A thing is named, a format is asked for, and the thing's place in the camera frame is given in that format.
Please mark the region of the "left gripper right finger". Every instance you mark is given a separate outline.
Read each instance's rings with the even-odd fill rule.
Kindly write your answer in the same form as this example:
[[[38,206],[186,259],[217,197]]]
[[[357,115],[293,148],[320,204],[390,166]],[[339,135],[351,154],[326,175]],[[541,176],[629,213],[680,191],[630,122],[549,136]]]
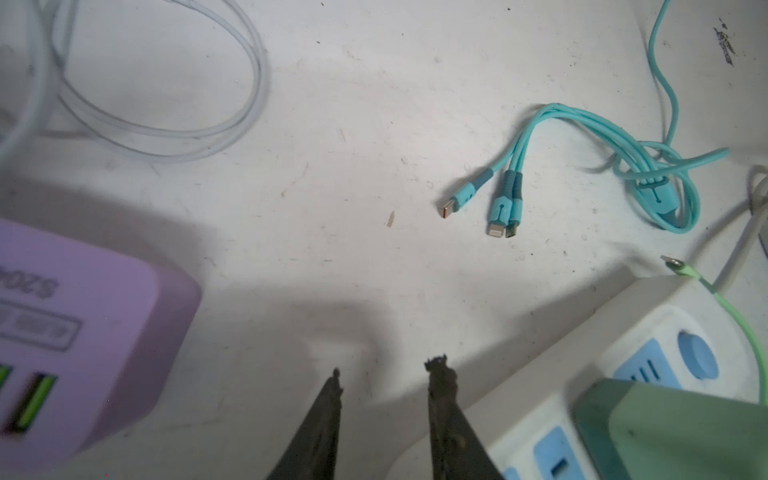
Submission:
[[[425,362],[434,479],[502,479],[457,403],[457,374],[447,356]]]

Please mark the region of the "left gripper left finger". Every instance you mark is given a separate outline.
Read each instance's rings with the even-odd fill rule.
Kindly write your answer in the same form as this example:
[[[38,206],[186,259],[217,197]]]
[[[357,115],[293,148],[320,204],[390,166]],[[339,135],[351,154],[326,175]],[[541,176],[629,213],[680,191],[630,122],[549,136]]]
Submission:
[[[334,478],[342,394],[340,370],[335,368],[267,479],[331,480]]]

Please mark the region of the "light green charger adapter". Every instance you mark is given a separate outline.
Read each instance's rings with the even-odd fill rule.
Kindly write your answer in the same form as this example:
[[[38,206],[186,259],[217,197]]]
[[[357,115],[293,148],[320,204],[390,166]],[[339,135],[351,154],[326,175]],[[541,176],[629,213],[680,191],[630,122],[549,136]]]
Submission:
[[[602,479],[764,479],[764,406],[603,379],[574,407]]]

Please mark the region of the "white power strip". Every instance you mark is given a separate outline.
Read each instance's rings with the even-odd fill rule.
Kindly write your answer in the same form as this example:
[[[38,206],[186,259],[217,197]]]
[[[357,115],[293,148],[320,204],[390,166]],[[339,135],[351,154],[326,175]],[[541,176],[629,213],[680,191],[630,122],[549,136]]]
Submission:
[[[767,356],[754,331],[719,284],[688,269],[636,281],[475,404],[458,405],[502,479],[602,479],[574,407],[603,379],[767,409]],[[434,479],[429,433],[390,478]]]

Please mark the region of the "purple power strip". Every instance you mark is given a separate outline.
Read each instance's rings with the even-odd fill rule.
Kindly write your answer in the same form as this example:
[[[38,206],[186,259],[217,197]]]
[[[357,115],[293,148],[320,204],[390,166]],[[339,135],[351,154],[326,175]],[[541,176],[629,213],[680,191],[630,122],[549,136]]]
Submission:
[[[201,289],[188,274],[1,223],[1,471],[38,472],[157,404]]]

